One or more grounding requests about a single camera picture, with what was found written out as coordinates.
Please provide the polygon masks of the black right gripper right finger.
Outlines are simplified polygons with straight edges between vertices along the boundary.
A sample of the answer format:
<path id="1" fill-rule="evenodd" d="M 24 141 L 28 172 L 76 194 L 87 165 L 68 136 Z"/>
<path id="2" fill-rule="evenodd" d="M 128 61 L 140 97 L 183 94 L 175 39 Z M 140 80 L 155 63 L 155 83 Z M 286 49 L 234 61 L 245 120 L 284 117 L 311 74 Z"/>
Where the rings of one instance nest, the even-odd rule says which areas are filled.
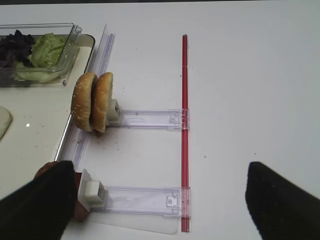
<path id="1" fill-rule="evenodd" d="M 248 166 L 245 202 L 263 240 L 318 240 L 320 200 L 265 164 Z"/>

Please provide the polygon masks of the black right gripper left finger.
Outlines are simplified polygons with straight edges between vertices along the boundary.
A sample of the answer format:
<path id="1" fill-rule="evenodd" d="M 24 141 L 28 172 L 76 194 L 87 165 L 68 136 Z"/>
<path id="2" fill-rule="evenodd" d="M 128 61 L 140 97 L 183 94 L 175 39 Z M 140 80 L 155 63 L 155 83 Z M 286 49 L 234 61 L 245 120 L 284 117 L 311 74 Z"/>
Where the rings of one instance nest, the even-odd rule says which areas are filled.
<path id="1" fill-rule="evenodd" d="M 2 240 L 59 240 L 77 199 L 71 161 L 55 163 L 0 201 Z"/>

